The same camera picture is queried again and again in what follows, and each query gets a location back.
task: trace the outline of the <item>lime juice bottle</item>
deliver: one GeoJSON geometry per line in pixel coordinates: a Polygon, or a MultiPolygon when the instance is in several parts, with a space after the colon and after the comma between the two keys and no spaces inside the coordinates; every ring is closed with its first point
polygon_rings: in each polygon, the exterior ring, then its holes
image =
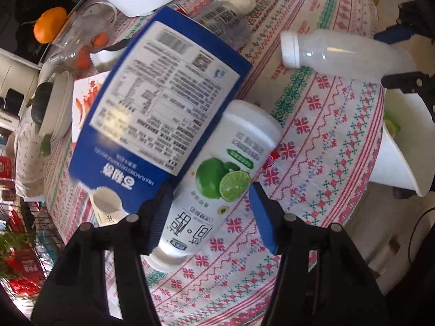
{"type": "Polygon", "coordinates": [[[148,263],[169,272],[200,250],[243,199],[281,137],[282,128],[272,116],[233,100],[176,188],[148,263]]]}

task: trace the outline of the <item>floor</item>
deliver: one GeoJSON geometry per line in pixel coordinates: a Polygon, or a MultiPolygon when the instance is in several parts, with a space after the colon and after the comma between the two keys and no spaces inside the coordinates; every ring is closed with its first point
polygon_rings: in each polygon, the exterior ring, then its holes
{"type": "MultiPolygon", "coordinates": [[[[396,23],[397,5],[406,1],[410,0],[379,0],[379,30],[396,23]]],[[[435,47],[431,40],[413,36],[399,45],[411,53],[420,71],[435,73],[435,47]]],[[[345,228],[368,265],[380,274],[377,282],[383,293],[391,290],[409,268],[408,244],[412,229],[420,215],[432,207],[435,207],[434,192],[424,198],[396,200],[389,186],[369,184],[367,187],[345,228]]],[[[429,214],[419,224],[412,240],[412,257],[434,222],[435,214],[429,214]]]]}

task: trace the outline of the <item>lime illustration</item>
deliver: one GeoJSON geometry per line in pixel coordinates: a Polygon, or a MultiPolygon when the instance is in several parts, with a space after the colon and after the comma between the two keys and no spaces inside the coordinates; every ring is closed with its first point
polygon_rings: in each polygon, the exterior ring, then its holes
{"type": "Polygon", "coordinates": [[[196,171],[196,186],[201,195],[208,199],[220,199],[219,184],[226,174],[228,169],[220,159],[203,161],[196,171]]]}
{"type": "Polygon", "coordinates": [[[227,213],[229,210],[230,210],[230,207],[228,207],[228,206],[220,206],[220,207],[217,209],[217,213],[218,213],[218,215],[224,215],[224,214],[227,213]]]}
{"type": "Polygon", "coordinates": [[[242,170],[230,172],[220,182],[220,195],[225,201],[234,202],[244,194],[250,182],[251,178],[248,172],[242,170]]]}

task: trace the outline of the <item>qr code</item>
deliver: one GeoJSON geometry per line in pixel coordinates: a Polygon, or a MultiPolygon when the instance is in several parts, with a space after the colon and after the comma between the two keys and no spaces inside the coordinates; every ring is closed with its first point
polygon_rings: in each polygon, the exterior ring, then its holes
{"type": "Polygon", "coordinates": [[[199,54],[195,60],[193,60],[192,65],[197,67],[201,71],[207,70],[208,66],[212,63],[212,59],[204,54],[199,54]]]}

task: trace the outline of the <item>nutrition label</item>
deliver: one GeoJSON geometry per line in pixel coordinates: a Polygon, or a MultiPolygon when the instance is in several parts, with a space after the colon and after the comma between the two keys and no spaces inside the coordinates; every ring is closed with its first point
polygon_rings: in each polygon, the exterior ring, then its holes
{"type": "Polygon", "coordinates": [[[155,21],[105,91],[91,126],[177,175],[238,73],[155,21]]]}

